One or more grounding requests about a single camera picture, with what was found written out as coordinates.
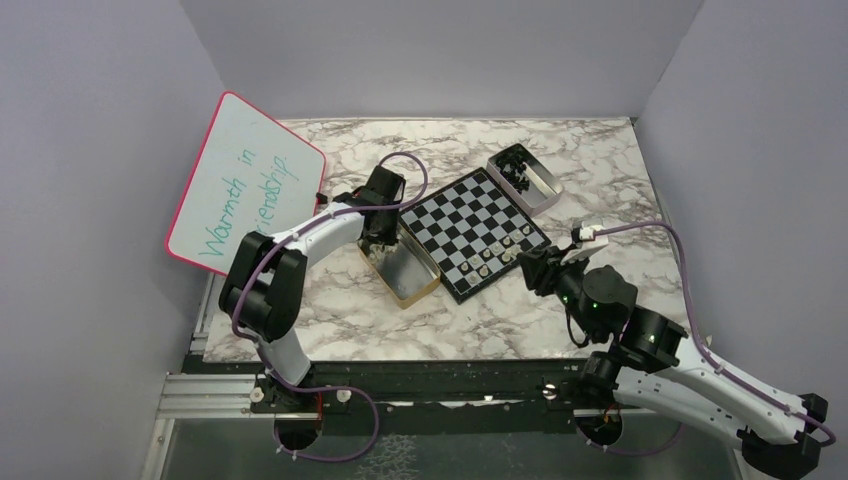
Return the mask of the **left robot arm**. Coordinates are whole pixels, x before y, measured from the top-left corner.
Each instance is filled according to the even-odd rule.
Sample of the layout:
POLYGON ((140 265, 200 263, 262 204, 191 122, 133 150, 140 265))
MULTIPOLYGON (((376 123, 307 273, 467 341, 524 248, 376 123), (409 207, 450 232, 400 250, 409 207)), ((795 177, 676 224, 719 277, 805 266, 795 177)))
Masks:
POLYGON ((348 244, 395 244, 405 184, 402 175, 377 166, 365 185, 334 197, 313 218, 241 240, 218 307, 229 316, 232 332, 254 344, 268 373, 279 380, 275 393, 288 409, 302 410, 314 397, 315 386, 306 377, 311 362, 294 330, 308 270, 348 244))

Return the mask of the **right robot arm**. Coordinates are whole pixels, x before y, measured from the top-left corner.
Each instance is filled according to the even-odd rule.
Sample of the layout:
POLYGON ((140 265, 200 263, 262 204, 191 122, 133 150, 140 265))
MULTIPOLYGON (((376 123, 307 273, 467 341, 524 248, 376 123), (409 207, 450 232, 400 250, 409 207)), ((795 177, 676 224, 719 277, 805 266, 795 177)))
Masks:
POLYGON ((638 305, 638 289, 613 267, 591 269, 586 258, 555 247, 518 256, 527 288, 554 295, 589 343, 572 387, 592 407, 641 407, 709 433, 741 452, 748 465, 776 479, 801 479, 819 465, 828 403, 793 395, 707 360, 683 327, 638 305))

